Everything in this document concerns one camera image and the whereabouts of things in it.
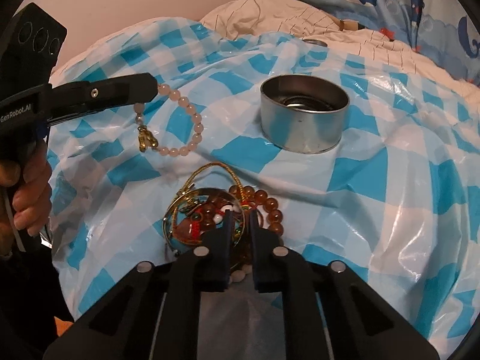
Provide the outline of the person's left hand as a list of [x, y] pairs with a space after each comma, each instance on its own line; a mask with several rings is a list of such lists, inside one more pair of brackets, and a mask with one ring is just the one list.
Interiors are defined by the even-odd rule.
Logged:
[[47, 144], [36, 144], [24, 167], [12, 161], [1, 161], [1, 186], [10, 188], [20, 181], [11, 204], [15, 215], [13, 225], [35, 237], [47, 224], [51, 210], [49, 179], [52, 174], [47, 161]]

